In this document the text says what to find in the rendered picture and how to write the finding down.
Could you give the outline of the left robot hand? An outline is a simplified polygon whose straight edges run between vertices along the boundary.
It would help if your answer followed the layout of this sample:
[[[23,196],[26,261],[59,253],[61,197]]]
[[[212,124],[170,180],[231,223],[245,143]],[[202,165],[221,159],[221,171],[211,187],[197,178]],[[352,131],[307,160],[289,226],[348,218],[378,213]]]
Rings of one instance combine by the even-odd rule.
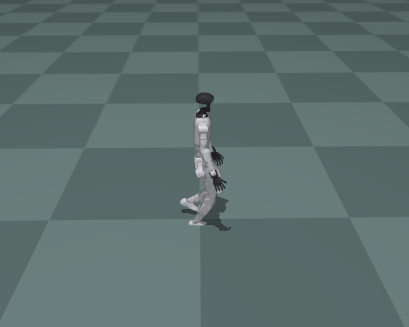
[[[221,154],[219,154],[218,152],[216,152],[216,150],[215,150],[215,148],[214,148],[213,146],[212,146],[212,148],[213,148],[214,152],[211,153],[211,156],[212,156],[214,162],[215,162],[215,160],[216,160],[217,166],[218,166],[218,165],[221,165],[221,162],[222,162],[222,164],[223,164],[222,159],[224,159],[224,157],[223,157]],[[217,159],[218,159],[218,160],[217,160]],[[220,162],[220,160],[221,160],[221,162]],[[218,161],[219,161],[219,164],[218,164]]]

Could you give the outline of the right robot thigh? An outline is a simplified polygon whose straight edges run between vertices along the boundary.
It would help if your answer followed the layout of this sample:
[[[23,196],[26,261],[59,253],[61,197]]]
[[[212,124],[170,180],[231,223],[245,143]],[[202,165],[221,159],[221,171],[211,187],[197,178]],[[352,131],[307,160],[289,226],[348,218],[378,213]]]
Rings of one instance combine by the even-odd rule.
[[[205,198],[211,198],[214,202],[217,192],[213,184],[213,178],[211,178],[209,171],[207,170],[207,167],[204,166],[202,163],[198,163],[195,171],[196,171],[196,176],[198,178],[202,178],[204,187],[207,191],[207,193],[204,194],[203,196],[203,201]]]

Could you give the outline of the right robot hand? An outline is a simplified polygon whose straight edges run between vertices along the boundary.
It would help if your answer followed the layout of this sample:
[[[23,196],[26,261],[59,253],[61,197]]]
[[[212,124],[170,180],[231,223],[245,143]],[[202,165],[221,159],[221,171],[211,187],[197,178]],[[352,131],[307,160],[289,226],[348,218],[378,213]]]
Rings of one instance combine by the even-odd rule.
[[[220,188],[221,188],[221,190],[223,190],[222,189],[222,187],[223,188],[225,188],[224,187],[224,185],[223,185],[223,183],[222,183],[222,181],[224,182],[224,183],[227,183],[226,181],[224,181],[223,179],[221,179],[219,176],[218,176],[218,173],[217,173],[217,171],[215,170],[215,172],[216,172],[216,174],[217,175],[215,175],[215,176],[211,176],[211,174],[210,174],[210,176],[211,176],[211,178],[213,178],[213,184],[214,184],[214,186],[215,186],[215,190],[217,191],[217,188],[218,188],[218,190],[220,191]],[[219,188],[219,186],[220,186],[220,188]],[[222,186],[221,186],[222,185]],[[217,186],[217,187],[216,187]]]

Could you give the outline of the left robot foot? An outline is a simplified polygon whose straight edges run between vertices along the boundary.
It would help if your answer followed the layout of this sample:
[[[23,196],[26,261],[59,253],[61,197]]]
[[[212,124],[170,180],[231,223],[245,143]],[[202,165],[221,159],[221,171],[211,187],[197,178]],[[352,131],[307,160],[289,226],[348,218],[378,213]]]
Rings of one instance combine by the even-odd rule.
[[[199,206],[197,206],[196,204],[194,204],[194,202],[193,202],[193,203],[188,203],[188,202],[189,202],[188,200],[189,200],[189,199],[187,199],[187,198],[183,198],[183,199],[180,200],[180,203],[181,203],[182,205],[184,205],[184,206],[186,206],[186,207],[192,209],[193,211],[197,211]]]

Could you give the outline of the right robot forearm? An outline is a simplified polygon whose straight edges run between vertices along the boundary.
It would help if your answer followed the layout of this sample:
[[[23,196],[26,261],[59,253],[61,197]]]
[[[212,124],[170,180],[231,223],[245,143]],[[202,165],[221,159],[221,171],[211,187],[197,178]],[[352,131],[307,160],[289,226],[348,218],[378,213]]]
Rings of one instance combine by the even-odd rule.
[[[213,177],[213,176],[217,175],[216,172],[215,172],[213,162],[211,160],[212,159],[211,158],[211,152],[210,152],[209,149],[204,150],[203,157],[204,157],[203,162],[205,162],[207,170],[210,172],[211,176]]]

